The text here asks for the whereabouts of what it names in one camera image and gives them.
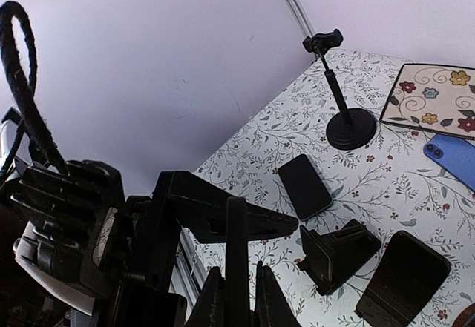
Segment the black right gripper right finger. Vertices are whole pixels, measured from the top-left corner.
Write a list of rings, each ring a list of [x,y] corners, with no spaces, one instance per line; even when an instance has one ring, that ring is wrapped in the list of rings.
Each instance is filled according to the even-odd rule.
[[[255,326],[300,327],[268,265],[257,264],[255,286]]]

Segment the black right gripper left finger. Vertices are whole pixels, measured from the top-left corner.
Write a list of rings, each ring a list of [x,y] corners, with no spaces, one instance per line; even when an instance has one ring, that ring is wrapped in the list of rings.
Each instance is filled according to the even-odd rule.
[[[186,321],[185,327],[224,326],[225,280],[220,269],[213,267],[204,282],[200,296]]]

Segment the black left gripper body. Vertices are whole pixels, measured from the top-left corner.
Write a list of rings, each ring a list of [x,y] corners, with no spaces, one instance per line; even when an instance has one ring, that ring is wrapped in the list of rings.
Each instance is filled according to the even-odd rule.
[[[128,198],[138,214],[132,270],[122,307],[124,326],[185,326],[191,311],[185,297],[169,291],[180,234],[226,246],[227,201],[232,196],[187,171],[159,175],[153,196]],[[298,221],[246,201],[248,244],[293,233]],[[255,326],[255,287],[249,286],[249,325]]]

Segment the black clamp phone mount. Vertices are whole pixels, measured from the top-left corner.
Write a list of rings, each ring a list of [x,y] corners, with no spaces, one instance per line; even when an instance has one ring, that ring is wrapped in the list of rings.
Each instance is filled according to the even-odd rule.
[[[321,296],[331,295],[381,248],[381,241],[355,219],[342,229],[319,234],[299,228],[304,258],[297,263]]]

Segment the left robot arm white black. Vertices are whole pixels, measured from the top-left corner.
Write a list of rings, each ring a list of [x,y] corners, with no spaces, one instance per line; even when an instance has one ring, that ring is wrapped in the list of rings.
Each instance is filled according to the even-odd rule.
[[[17,263],[90,326],[296,326],[268,265],[249,291],[248,244],[289,236],[296,218],[248,203],[188,171],[160,173],[151,196],[125,196],[118,170],[69,161],[68,174],[19,159],[1,204],[27,224]],[[196,304],[170,292],[183,229],[223,243]]]

